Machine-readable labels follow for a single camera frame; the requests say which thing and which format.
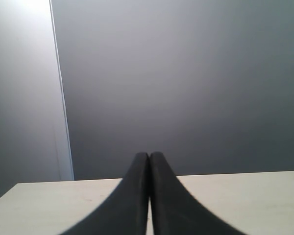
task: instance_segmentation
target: tabletop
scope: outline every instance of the tabletop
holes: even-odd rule
[[[294,235],[294,171],[178,178],[205,207],[246,234]],[[0,198],[0,235],[60,234],[93,211],[119,182],[17,184]]]

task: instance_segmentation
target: white table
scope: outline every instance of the white table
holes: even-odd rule
[[[294,171],[179,179],[203,205],[247,234],[294,235]],[[0,235],[57,235],[96,208],[119,181],[17,184],[0,198]]]

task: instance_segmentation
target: gray wall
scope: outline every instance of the gray wall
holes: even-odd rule
[[[53,0],[77,179],[294,170],[294,0]]]
[[[48,0],[0,0],[0,196],[73,179]]]

